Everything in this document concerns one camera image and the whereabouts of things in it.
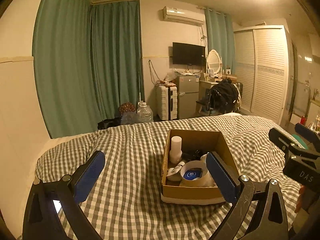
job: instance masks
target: air conditioner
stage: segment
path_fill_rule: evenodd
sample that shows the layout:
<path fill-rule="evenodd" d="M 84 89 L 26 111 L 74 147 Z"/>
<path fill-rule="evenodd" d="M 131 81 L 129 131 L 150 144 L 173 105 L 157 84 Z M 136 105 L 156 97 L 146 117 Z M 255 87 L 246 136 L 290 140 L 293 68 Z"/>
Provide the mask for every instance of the air conditioner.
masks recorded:
<path fill-rule="evenodd" d="M 205 22 L 205 16 L 202 13 L 167 6 L 163 8 L 163 19 L 165 21 L 178 21 L 195 25 L 203 25 Z"/>

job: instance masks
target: black television screen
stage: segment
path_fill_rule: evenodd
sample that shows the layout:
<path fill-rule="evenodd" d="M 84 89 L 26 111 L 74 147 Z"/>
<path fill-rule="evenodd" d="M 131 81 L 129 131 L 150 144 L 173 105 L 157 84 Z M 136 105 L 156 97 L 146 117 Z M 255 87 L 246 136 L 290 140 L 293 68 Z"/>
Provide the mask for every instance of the black television screen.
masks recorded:
<path fill-rule="evenodd" d="M 172 43 L 172 63 L 205 66 L 205 47 L 186 43 Z"/>

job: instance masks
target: wardrobe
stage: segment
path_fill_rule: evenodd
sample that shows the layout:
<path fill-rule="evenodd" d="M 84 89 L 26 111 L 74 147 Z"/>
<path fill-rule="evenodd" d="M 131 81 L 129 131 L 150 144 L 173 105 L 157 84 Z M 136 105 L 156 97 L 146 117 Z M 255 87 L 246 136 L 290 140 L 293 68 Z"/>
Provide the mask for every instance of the wardrobe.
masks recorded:
<path fill-rule="evenodd" d="M 235 74 L 243 84 L 242 112 L 280 124 L 291 97 L 289 33 L 283 25 L 267 25 L 243 28 L 234 35 Z"/>

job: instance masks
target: teal curtain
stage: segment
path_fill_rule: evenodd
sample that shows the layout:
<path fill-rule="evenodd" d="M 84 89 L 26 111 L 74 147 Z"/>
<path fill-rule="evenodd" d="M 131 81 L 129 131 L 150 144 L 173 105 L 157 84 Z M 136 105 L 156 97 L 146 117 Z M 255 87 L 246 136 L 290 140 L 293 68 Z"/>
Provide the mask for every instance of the teal curtain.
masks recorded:
<path fill-rule="evenodd" d="M 114 118 L 119 105 L 136 105 L 144 89 L 141 71 L 139 1 L 94 5 L 91 63 L 101 116 Z"/>
<path fill-rule="evenodd" d="M 139 1 L 41 0 L 32 54 L 51 138 L 97 130 L 143 95 Z"/>
<path fill-rule="evenodd" d="M 205 9 L 208 32 L 208 50 L 216 50 L 222 58 L 223 69 L 235 72 L 235 41 L 231 16 Z"/>

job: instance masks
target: human hand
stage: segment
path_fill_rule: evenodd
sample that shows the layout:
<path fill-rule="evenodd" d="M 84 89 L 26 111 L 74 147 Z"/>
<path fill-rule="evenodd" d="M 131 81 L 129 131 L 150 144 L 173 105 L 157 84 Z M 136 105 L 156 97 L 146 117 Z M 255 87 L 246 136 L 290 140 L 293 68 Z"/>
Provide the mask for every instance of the human hand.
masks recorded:
<path fill-rule="evenodd" d="M 294 210 L 295 213 L 298 213 L 300 211 L 300 209 L 301 209 L 302 198 L 303 198 L 303 194 L 304 194 L 305 190 L 306 190 L 306 186 L 301 185 L 301 187 L 299 189 L 300 196 L 298 197 L 296 209 Z"/>

